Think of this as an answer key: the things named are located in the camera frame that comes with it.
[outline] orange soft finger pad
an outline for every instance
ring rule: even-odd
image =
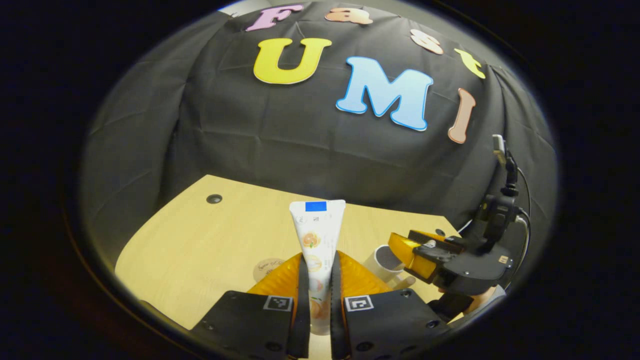
[[[294,255],[277,268],[273,269],[262,280],[247,291],[249,294],[276,295],[293,298],[293,316],[291,323],[296,318],[298,308],[298,270],[302,253]]]
[[[342,298],[392,291],[389,285],[351,256],[342,251],[338,251],[338,254],[340,255],[340,274],[342,276]]]
[[[440,241],[444,240],[443,237],[438,235],[422,233],[420,231],[417,232],[427,236],[437,236],[437,238],[435,238],[436,240],[440,240],[440,238],[442,239]],[[403,262],[405,270],[413,270],[416,274],[422,277],[422,280],[424,281],[426,281],[425,279],[429,279],[431,273],[433,273],[433,270],[436,268],[436,264],[425,258],[416,256],[413,253],[413,249],[422,245],[421,243],[405,238],[402,235],[391,233],[388,244],[391,252],[393,252],[394,255]]]

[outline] foam letter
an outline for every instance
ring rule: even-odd
[[[435,37],[427,35],[420,30],[411,29],[411,40],[432,53],[438,55],[444,54],[444,51],[440,47],[440,42]]]
[[[322,50],[331,45],[330,40],[323,38],[300,40],[300,43],[305,46],[300,64],[295,69],[282,70],[278,67],[278,60],[284,47],[292,42],[288,38],[272,38],[261,41],[258,44],[260,52],[253,65],[255,77],[270,84],[293,84],[304,81],[316,72]]]
[[[433,84],[430,76],[416,70],[405,70],[389,83],[387,75],[376,60],[350,56],[347,63],[352,68],[351,79],[344,99],[338,100],[335,104],[338,109],[356,114],[364,113],[367,111],[367,105],[362,102],[362,97],[367,90],[373,113],[377,117],[384,115],[400,98],[397,110],[391,113],[391,120],[418,131],[427,128],[424,105],[427,89]]]
[[[369,18],[368,12],[352,8],[333,8],[324,18],[329,21],[351,21],[355,24],[370,24],[373,22],[373,20]]]
[[[471,72],[473,72],[475,75],[477,75],[481,79],[486,78],[486,76],[484,76],[484,73],[478,70],[478,67],[481,67],[480,63],[477,62],[476,59],[474,59],[474,57],[471,56],[471,54],[459,49],[454,49],[454,50],[462,56],[462,62],[465,64],[467,69],[471,70]]]
[[[467,141],[467,127],[469,119],[471,119],[471,110],[476,105],[476,100],[463,88],[458,89],[458,95],[460,95],[460,105],[458,106],[456,121],[449,129],[449,138],[453,142],[465,143]]]
[[[276,23],[273,22],[275,19],[278,19],[278,21],[283,21],[287,18],[287,16],[291,15],[291,12],[298,12],[303,8],[304,6],[302,5],[287,5],[280,6],[279,8],[264,9],[262,11],[262,15],[260,15],[258,20],[256,20],[255,23],[249,26],[246,30],[253,31],[268,29],[272,26],[276,26]]]

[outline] blue cap label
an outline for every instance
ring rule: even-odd
[[[326,201],[307,201],[305,211],[326,211]]]

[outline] round coaster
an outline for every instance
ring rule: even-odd
[[[268,273],[282,263],[284,263],[284,260],[278,258],[269,258],[258,262],[253,268],[253,279],[255,282],[262,280]]]

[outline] toothpaste tube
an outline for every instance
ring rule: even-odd
[[[289,205],[307,262],[311,333],[316,335],[329,334],[329,282],[345,207],[344,200],[294,201]]]

